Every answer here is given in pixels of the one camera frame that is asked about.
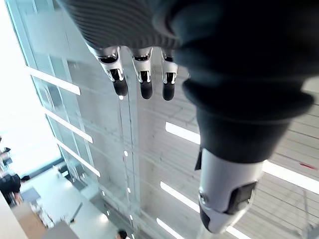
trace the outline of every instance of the black fingertip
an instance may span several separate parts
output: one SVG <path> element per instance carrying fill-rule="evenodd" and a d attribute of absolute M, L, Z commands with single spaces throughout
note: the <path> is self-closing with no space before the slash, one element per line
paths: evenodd
<path fill-rule="evenodd" d="M 152 82 L 143 82 L 140 85 L 142 97 L 148 100 L 153 94 Z"/>
<path fill-rule="evenodd" d="M 125 78 L 122 81 L 120 80 L 114 81 L 113 86 L 118 96 L 126 96 L 128 94 L 129 89 L 128 89 L 128 84 L 126 83 Z"/>
<path fill-rule="evenodd" d="M 175 84 L 167 83 L 163 84 L 163 98 L 166 101 L 170 101 L 174 98 L 175 94 Z"/>

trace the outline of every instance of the robotic hand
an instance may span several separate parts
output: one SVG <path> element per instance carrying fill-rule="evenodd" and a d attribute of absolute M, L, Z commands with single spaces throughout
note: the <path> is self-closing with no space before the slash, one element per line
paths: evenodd
<path fill-rule="evenodd" d="M 118 46 L 133 55 L 145 99 L 152 47 L 162 49 L 163 97 L 177 65 L 188 68 L 201 144 L 199 205 L 205 227 L 222 233 L 249 209 L 268 159 L 293 117 L 313 99 L 301 91 L 318 74 L 316 1 L 60 0 L 118 95 L 127 84 Z"/>

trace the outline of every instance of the person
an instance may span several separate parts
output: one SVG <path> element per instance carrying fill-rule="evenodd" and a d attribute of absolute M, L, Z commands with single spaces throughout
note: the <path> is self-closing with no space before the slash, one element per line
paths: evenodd
<path fill-rule="evenodd" d="M 119 229 L 115 239 L 125 239 L 128 236 L 127 232 L 123 229 Z"/>
<path fill-rule="evenodd" d="M 22 183 L 29 179 L 30 176 L 28 175 L 20 178 L 17 174 L 7 174 L 4 177 L 0 178 L 0 191 L 8 204 L 11 203 L 9 196 L 10 193 L 14 194 L 14 199 L 17 202 L 17 204 L 21 203 L 20 187 Z"/>

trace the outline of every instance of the robotic finger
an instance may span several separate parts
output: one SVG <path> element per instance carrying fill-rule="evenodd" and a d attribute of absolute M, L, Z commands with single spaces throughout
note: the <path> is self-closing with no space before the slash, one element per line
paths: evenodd
<path fill-rule="evenodd" d="M 173 62 L 172 50 L 162 50 L 162 77 L 163 77 L 163 98 L 166 101 L 173 99 L 175 94 L 175 80 L 177 77 L 178 65 Z"/>
<path fill-rule="evenodd" d="M 152 47 L 144 49 L 131 49 L 137 79 L 140 83 L 141 94 L 144 99 L 149 99 L 153 94 L 151 81 L 151 54 Z"/>
<path fill-rule="evenodd" d="M 118 96 L 126 96 L 128 85 L 123 73 L 120 47 L 110 46 L 103 49 L 93 49 L 87 45 L 89 50 L 100 62 L 103 70 L 113 82 L 113 87 Z"/>

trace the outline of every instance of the fluorescent light strip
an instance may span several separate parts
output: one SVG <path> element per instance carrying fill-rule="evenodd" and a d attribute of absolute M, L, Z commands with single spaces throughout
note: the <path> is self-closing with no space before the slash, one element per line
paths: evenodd
<path fill-rule="evenodd" d="M 171 234 L 176 239 L 184 239 L 180 234 L 175 232 L 172 228 L 170 228 L 167 224 L 165 224 L 161 219 L 156 218 L 157 223 L 169 234 Z"/>
<path fill-rule="evenodd" d="M 96 176 L 101 177 L 101 174 L 98 170 L 96 170 L 94 167 L 92 167 L 91 164 L 86 162 L 83 158 L 81 158 L 79 155 L 77 155 L 75 152 L 73 152 L 69 147 L 67 147 L 64 143 L 59 141 L 58 139 L 55 139 L 56 143 L 63 148 L 65 151 L 67 151 L 69 154 L 71 154 L 75 159 L 77 159 L 80 163 L 82 163 L 85 167 L 90 169 Z"/>
<path fill-rule="evenodd" d="M 84 138 L 85 140 L 89 141 L 90 143 L 93 143 L 93 139 L 90 135 L 88 135 L 87 133 L 79 130 L 77 127 L 71 125 L 69 122 L 65 121 L 64 119 L 60 118 L 59 116 L 57 116 L 56 114 L 52 113 L 51 111 L 47 110 L 45 107 L 42 107 L 44 113 L 47 116 L 50 116 L 52 119 L 58 121 L 61 125 L 63 125 L 64 127 L 67 127 L 69 130 L 73 131 L 74 133 L 76 133 L 78 136 L 81 136 L 82 138 Z"/>
<path fill-rule="evenodd" d="M 81 95 L 81 92 L 80 92 L 80 88 L 76 85 L 73 85 L 67 81 L 63 81 L 59 78 L 56 78 L 54 76 L 51 76 L 49 74 L 46 74 L 42 71 L 39 71 L 39 70 L 36 70 L 36 69 L 33 69 L 31 67 L 28 67 L 26 66 L 26 70 L 28 71 L 28 74 L 32 75 L 32 76 L 35 76 L 37 78 L 40 78 L 46 82 L 49 82 L 51 84 L 54 84 L 58 87 L 61 87 L 67 91 L 70 91 L 72 93 L 75 93 L 77 95 Z"/>
<path fill-rule="evenodd" d="M 168 192 L 169 194 L 171 194 L 173 197 L 175 197 L 176 199 L 180 200 L 182 203 L 184 203 L 185 205 L 189 206 L 190 208 L 192 208 L 195 212 L 199 213 L 199 205 L 195 202 L 193 202 L 191 199 L 188 199 L 187 197 L 185 197 L 183 194 L 179 193 L 178 191 L 176 191 L 174 188 L 171 188 L 169 185 L 167 185 L 164 182 L 160 182 L 160 187 Z"/>
<path fill-rule="evenodd" d="M 194 133 L 190 130 L 187 130 L 185 128 L 179 127 L 177 125 L 174 125 L 172 123 L 166 122 L 165 129 L 167 132 L 172 133 L 176 136 L 179 136 L 181 138 L 184 138 L 188 141 L 191 141 L 193 143 L 200 144 L 200 136 L 197 133 Z"/>
<path fill-rule="evenodd" d="M 243 234 L 242 232 L 238 231 L 233 227 L 228 227 L 226 231 L 238 239 L 251 239 L 249 236 Z"/>
<path fill-rule="evenodd" d="M 306 177 L 300 173 L 296 173 L 269 161 L 264 162 L 263 171 L 311 192 L 319 194 L 319 181 L 315 179 Z"/>
<path fill-rule="evenodd" d="M 180 200 L 182 203 L 184 203 L 185 205 L 189 206 L 194 211 L 199 213 L 199 205 L 197 203 L 185 197 L 182 193 L 176 191 L 174 188 L 171 188 L 169 185 L 167 185 L 166 183 L 162 181 L 160 182 L 160 187 L 164 191 L 171 194 L 173 197 Z M 245 234 L 241 233 L 240 231 L 238 231 L 237 229 L 233 227 L 228 227 L 226 231 L 232 234 L 234 237 L 237 237 L 238 239 L 251 239 L 250 237 L 246 236 Z"/>
<path fill-rule="evenodd" d="M 191 142 L 200 144 L 200 136 L 197 133 L 176 126 L 169 122 L 166 122 L 165 129 L 169 133 L 177 135 Z M 265 161 L 263 171 L 287 182 L 295 184 L 299 187 L 305 188 L 311 192 L 319 194 L 319 181 L 316 181 L 312 178 L 306 177 L 302 174 L 296 173 L 292 170 L 281 167 L 269 161 Z"/>

